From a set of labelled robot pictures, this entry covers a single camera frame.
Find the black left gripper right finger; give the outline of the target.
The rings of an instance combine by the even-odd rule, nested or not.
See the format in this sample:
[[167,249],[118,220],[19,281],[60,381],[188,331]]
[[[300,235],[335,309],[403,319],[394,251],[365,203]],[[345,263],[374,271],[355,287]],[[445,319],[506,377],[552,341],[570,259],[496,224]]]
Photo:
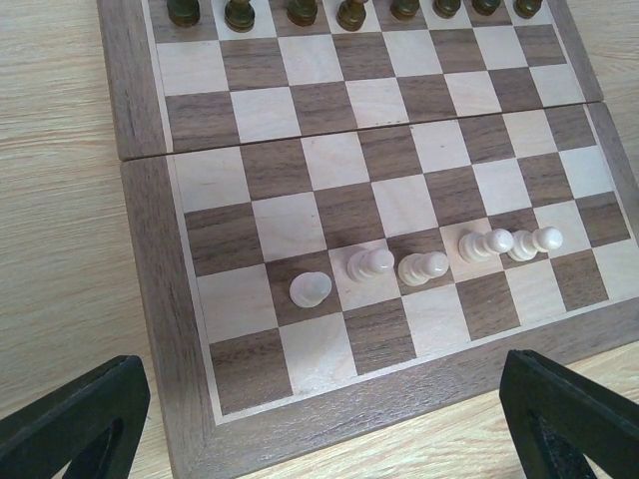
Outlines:
[[510,350],[500,401],[528,478],[638,476],[638,405],[533,350]]

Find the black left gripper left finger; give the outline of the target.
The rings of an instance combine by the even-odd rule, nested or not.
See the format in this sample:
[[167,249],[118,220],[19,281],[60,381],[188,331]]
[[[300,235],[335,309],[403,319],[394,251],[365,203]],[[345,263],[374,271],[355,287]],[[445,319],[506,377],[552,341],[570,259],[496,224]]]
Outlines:
[[141,358],[116,356],[1,420],[1,476],[127,478],[149,404]]

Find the white pawn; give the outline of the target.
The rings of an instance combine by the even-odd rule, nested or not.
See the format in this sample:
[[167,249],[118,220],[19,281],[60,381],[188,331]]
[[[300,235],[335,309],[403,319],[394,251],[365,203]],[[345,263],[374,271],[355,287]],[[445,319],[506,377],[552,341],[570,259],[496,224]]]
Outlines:
[[302,308],[316,307],[330,294],[332,281],[321,271],[304,272],[294,278],[290,287],[292,302]]
[[537,229],[533,232],[517,231],[513,234],[513,248],[507,253],[515,261],[528,261],[539,252],[547,253],[562,247],[562,232],[554,227]]
[[514,246],[512,233],[497,229],[485,234],[470,232],[458,242],[460,256],[467,262],[485,262],[494,255],[509,252]]
[[363,282],[392,271],[394,263],[394,256],[387,248],[360,250],[349,258],[346,271],[353,281]]
[[448,269],[448,257],[442,252],[434,251],[409,254],[400,261],[397,273],[404,284],[420,286],[443,276]]

